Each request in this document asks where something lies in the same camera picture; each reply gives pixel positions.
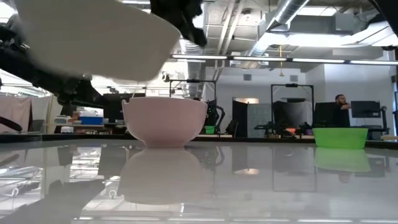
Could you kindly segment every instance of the green bowl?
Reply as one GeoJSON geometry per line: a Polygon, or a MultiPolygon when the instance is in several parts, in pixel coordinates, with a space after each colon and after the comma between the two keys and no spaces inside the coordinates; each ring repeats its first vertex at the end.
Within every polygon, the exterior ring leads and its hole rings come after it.
{"type": "Polygon", "coordinates": [[[363,149],[368,135],[367,128],[314,128],[318,147],[363,149]]]}

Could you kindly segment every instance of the glossy tabletop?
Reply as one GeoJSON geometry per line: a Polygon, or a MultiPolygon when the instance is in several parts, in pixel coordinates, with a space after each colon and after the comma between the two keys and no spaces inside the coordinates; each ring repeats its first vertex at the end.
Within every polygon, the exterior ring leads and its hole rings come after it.
{"type": "Polygon", "coordinates": [[[388,149],[97,139],[0,149],[0,224],[398,223],[388,149]]]}

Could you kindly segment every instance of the green object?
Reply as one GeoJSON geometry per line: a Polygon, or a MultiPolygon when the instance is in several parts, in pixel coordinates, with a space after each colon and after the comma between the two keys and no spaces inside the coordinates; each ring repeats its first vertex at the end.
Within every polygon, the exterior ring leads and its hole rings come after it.
{"type": "Polygon", "coordinates": [[[318,147],[363,149],[368,135],[367,128],[314,128],[318,147]]]}
{"type": "Polygon", "coordinates": [[[370,172],[371,166],[364,149],[332,149],[318,147],[315,151],[317,168],[345,172],[370,172]]]}
{"type": "Polygon", "coordinates": [[[206,134],[214,134],[216,126],[205,126],[206,134]]]}

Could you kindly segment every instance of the blue box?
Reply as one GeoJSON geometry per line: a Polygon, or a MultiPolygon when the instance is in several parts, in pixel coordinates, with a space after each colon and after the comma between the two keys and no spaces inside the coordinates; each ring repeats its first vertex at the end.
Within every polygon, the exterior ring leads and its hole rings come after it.
{"type": "Polygon", "coordinates": [[[83,125],[102,125],[103,124],[103,117],[79,117],[81,124],[83,125]]]}

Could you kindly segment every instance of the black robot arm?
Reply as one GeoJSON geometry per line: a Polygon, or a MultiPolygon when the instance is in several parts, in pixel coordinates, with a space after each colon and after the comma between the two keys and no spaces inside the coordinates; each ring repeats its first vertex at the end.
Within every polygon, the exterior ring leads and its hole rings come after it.
{"type": "Polygon", "coordinates": [[[218,119],[217,124],[216,124],[216,132],[220,133],[220,125],[221,122],[223,121],[224,117],[225,117],[225,112],[224,112],[224,108],[220,107],[220,106],[216,106],[217,109],[219,109],[221,111],[221,117],[218,119]]]}
{"type": "Polygon", "coordinates": [[[21,42],[12,22],[0,26],[0,68],[34,87],[53,93],[61,105],[74,104],[103,108],[106,100],[91,86],[83,75],[52,72],[37,66],[27,55],[29,47],[21,42]]]}
{"type": "Polygon", "coordinates": [[[203,0],[150,0],[150,11],[175,26],[184,39],[204,47],[207,44],[206,35],[192,22],[193,18],[203,13],[202,3],[203,0]]]}

